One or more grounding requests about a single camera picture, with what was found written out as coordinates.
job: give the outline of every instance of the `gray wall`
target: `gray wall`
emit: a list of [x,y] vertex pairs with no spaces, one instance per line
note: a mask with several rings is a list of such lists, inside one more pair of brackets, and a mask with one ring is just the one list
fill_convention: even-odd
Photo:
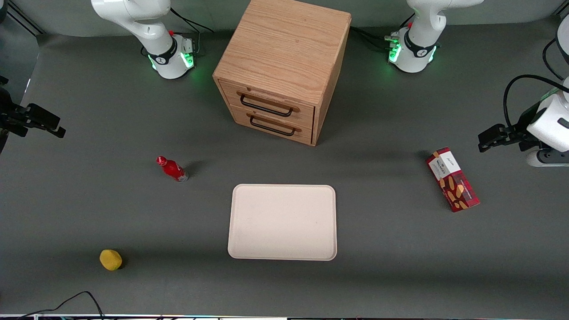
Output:
[[[303,0],[352,14],[352,25],[393,26],[411,13],[405,0]],[[126,35],[126,30],[102,20],[90,0],[14,0],[20,8],[49,33],[74,36]],[[529,22],[550,15],[563,0],[486,0],[482,4],[448,10],[449,24],[492,24]],[[215,30],[234,29],[249,0],[172,0],[180,14]],[[176,16],[162,21],[175,31],[187,31]]]

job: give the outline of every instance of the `red snack box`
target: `red snack box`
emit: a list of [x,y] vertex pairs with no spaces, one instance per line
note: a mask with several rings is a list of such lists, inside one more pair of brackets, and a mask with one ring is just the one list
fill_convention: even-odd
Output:
[[434,152],[427,159],[427,164],[451,205],[452,212],[468,209],[480,203],[449,148],[444,147]]

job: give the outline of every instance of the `yellow sponge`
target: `yellow sponge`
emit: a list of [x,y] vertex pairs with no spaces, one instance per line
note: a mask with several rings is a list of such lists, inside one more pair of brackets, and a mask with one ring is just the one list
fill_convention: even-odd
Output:
[[122,264],[121,255],[119,255],[115,250],[111,249],[105,249],[101,251],[99,260],[101,260],[101,264],[105,267],[105,269],[109,271],[117,270]]

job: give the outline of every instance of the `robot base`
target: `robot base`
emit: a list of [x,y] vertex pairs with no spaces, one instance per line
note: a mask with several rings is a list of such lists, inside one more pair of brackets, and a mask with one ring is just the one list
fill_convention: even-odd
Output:
[[408,73],[417,73],[425,69],[425,67],[432,61],[436,47],[428,52],[424,57],[417,58],[412,50],[405,45],[403,36],[409,30],[408,27],[401,28],[399,31],[391,33],[391,43],[395,46],[389,52],[388,61],[395,64],[401,71]]
[[569,151],[536,150],[527,154],[526,162],[532,167],[569,167]]
[[152,67],[158,74],[165,79],[176,79],[183,76],[194,66],[193,43],[192,39],[186,39],[181,35],[172,36],[178,43],[176,54],[170,59],[168,64],[158,64],[152,61]]

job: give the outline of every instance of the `red bottle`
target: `red bottle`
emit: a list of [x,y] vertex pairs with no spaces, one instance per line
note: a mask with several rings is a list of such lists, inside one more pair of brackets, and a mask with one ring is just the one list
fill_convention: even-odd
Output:
[[164,173],[174,178],[178,182],[184,182],[188,179],[188,174],[185,173],[174,160],[168,160],[163,156],[156,158],[156,163],[162,166]]

